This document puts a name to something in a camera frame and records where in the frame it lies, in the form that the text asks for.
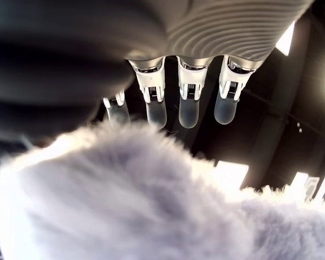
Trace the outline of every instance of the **dark ceiling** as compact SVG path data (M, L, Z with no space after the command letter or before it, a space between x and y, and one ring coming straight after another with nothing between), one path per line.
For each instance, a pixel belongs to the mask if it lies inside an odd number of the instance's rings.
M324 176L325 1L315 2L295 24L289 56L275 49L252 75L228 125L213 116L222 59L216 57L209 67L199 121L192 129L178 120L177 59L166 59L168 134L193 154L202 151L208 159L248 164L243 186L282 187L297 171ZM134 117L146 118L137 81L126 91L126 100Z

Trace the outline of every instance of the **gray fabric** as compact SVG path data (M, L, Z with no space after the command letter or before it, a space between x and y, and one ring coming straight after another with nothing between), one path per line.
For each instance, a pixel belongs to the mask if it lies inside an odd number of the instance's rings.
M4 259L325 259L325 205L224 193L193 162L149 126L107 122L6 162Z

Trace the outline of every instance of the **fluffy white fur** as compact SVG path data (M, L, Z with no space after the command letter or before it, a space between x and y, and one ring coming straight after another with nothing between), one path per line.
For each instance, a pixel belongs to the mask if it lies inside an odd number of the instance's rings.
M4 259L325 259L325 206L229 194L210 168L146 125L63 135L0 168Z

